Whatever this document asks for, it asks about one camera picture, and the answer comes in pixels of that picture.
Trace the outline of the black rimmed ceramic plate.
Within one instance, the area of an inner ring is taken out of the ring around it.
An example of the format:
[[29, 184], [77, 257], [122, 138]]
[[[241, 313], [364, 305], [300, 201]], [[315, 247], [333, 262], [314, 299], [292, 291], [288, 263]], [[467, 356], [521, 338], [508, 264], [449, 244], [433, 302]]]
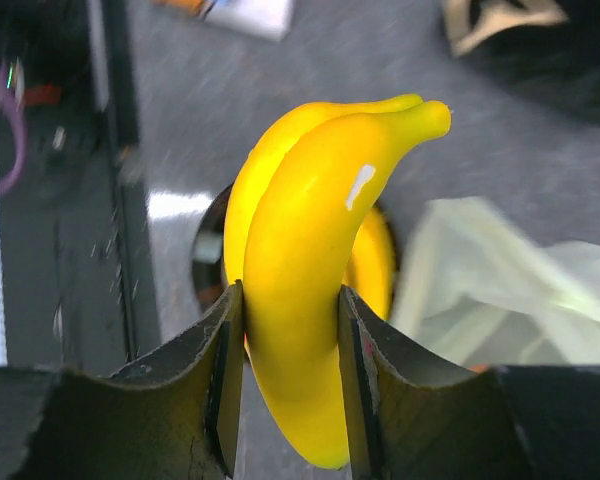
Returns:
[[[197, 300], [202, 312], [206, 312], [211, 308], [229, 285], [224, 268], [223, 235], [231, 189], [231, 186], [227, 186], [211, 202], [209, 208], [203, 214], [192, 244], [191, 280], [194, 298]], [[374, 206], [381, 209], [387, 220], [396, 252], [396, 272], [394, 273], [392, 295], [393, 304], [395, 279], [399, 271], [401, 251], [397, 244], [396, 232], [391, 223], [388, 211], [381, 202], [377, 202]]]

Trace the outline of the yellow fake banana bunch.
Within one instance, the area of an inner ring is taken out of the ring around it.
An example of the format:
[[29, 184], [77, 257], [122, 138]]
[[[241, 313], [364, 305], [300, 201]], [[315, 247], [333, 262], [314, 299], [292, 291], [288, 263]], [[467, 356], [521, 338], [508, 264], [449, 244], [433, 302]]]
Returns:
[[337, 309], [356, 234], [398, 163], [450, 127], [447, 105], [416, 94], [306, 103], [264, 132], [235, 180], [224, 261], [243, 287], [251, 367], [281, 433], [314, 466], [349, 459]]
[[374, 206], [360, 226], [343, 283], [353, 288], [382, 320], [390, 317], [396, 252], [387, 220]]

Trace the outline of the pale green plastic bag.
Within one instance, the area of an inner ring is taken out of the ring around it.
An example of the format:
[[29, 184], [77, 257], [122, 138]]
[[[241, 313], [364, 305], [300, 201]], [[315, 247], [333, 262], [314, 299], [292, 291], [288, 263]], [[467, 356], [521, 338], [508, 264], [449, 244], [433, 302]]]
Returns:
[[465, 367], [600, 364], [600, 245], [542, 247], [481, 197], [433, 200], [390, 322]]

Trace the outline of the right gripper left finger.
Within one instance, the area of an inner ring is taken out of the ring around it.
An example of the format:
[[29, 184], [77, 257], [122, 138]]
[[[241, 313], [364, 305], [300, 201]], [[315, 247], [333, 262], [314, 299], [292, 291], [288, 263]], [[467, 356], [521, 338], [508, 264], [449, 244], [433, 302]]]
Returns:
[[108, 378], [0, 367], [0, 479], [226, 479], [242, 387], [242, 287]]

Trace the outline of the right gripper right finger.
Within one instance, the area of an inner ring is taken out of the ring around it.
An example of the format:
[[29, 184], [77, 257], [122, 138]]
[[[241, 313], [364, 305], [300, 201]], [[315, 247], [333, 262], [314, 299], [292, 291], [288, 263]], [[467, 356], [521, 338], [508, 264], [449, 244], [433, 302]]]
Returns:
[[356, 479], [600, 479], [600, 365], [474, 373], [339, 293]]

